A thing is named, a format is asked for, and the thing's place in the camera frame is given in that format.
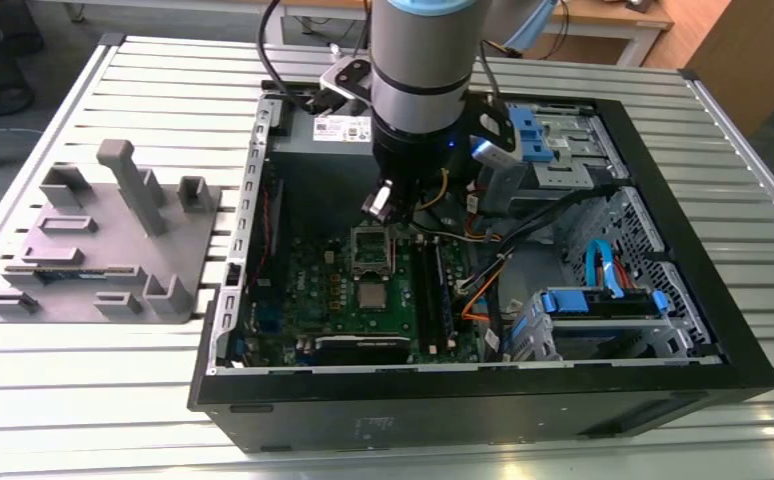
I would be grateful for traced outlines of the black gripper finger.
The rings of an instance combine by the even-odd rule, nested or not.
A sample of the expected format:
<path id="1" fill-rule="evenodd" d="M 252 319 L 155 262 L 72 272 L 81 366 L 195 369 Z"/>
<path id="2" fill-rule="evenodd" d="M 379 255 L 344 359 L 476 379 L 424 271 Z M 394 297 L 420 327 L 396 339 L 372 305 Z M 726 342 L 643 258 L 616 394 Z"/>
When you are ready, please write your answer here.
<path id="1" fill-rule="evenodd" d="M 382 179 L 378 188 L 367 196 L 362 212 L 379 223 L 395 222 L 396 187 L 388 179 Z"/>
<path id="2" fill-rule="evenodd" d="M 402 184 L 395 198 L 395 222 L 407 224 L 414 217 L 424 189 L 419 183 Z"/>

